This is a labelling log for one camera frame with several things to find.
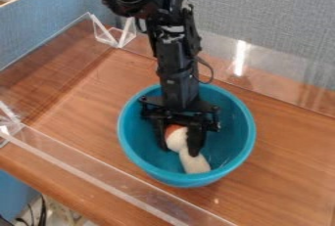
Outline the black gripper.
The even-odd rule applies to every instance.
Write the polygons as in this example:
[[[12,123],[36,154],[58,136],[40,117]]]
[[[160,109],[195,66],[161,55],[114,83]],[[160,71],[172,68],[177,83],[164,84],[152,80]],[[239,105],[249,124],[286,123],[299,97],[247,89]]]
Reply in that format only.
[[[188,147],[189,154],[196,157],[205,142],[205,130],[219,132],[221,129],[220,124],[220,108],[196,98],[192,104],[184,110],[168,108],[162,104],[161,96],[141,96],[141,117],[152,122],[154,134],[160,148],[166,151],[166,127],[169,124],[178,124],[191,126],[188,131]]]

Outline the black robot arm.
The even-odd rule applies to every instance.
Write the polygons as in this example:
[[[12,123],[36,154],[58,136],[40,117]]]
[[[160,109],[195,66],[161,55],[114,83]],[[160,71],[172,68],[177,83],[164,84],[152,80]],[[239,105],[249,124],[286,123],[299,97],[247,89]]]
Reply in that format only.
[[[220,130],[220,108],[199,94],[203,82],[199,65],[203,59],[196,30],[195,5],[189,0],[102,0],[111,12],[145,23],[161,94],[144,96],[141,116],[153,123],[161,148],[168,147],[165,133],[170,124],[188,128],[189,154],[195,157],[204,147],[207,133]]]

